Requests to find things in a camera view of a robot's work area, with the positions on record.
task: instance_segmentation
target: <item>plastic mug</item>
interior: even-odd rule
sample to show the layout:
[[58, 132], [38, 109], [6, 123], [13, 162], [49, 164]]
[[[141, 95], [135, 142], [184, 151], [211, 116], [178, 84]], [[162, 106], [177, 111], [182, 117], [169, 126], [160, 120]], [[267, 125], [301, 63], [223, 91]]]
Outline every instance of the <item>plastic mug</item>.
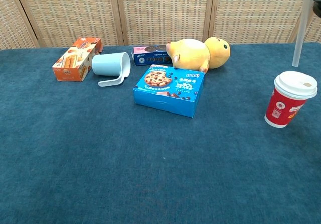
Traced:
[[127, 52], [96, 55], [92, 59], [92, 70], [96, 75], [118, 77], [98, 82], [100, 87], [122, 84], [130, 74], [129, 55]]
[[286, 71], [274, 80], [274, 90], [265, 113], [265, 121], [284, 128], [306, 101], [317, 94], [317, 81], [304, 73]]

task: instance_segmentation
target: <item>stuffed duck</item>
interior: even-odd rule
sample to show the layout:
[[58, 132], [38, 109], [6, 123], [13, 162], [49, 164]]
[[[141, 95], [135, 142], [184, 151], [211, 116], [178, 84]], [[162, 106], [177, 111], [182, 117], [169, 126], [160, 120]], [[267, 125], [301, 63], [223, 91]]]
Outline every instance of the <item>stuffed duck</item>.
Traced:
[[207, 73], [209, 69], [222, 66], [230, 57], [229, 44], [220, 38], [210, 37], [205, 42], [182, 39], [167, 42], [166, 52], [174, 68]]

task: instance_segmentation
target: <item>blue tablecloth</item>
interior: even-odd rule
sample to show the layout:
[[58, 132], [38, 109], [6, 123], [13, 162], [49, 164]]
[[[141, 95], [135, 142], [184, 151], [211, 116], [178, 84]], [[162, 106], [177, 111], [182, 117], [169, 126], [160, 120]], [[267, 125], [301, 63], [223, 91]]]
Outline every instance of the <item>blue tablecloth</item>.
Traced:
[[[66, 48], [0, 51], [1, 223], [321, 223], [321, 94], [283, 129], [274, 78], [321, 82], [321, 45], [231, 45], [193, 118], [136, 105], [122, 85], [58, 82]], [[103, 54], [132, 47], [104, 47]]]

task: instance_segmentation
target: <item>cookie box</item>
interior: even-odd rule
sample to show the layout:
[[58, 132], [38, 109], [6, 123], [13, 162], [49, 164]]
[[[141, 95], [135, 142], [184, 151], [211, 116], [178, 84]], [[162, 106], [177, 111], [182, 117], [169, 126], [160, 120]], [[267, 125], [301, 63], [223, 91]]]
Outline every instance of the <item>cookie box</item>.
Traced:
[[100, 38], [79, 38], [52, 66], [57, 80], [83, 81], [91, 69], [92, 58], [102, 50]]
[[132, 57], [136, 66], [172, 63], [165, 45], [134, 47]]
[[204, 73], [153, 64], [134, 87], [136, 104], [193, 117]]

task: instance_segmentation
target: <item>wicker room divider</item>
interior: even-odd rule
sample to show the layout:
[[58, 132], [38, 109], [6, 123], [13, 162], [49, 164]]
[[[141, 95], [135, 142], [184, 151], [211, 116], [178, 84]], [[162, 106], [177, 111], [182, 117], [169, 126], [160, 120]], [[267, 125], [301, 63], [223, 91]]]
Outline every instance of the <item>wicker room divider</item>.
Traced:
[[0, 49], [39, 47], [19, 0], [0, 0]]
[[[3, 14], [8, 29], [2, 32], [12, 40], [1, 48], [68, 47], [79, 36], [101, 37], [106, 46], [210, 36], [230, 44], [293, 43], [302, 1], [3, 0], [1, 11], [14, 14]], [[311, 12], [305, 41], [321, 42], [320, 23]]]

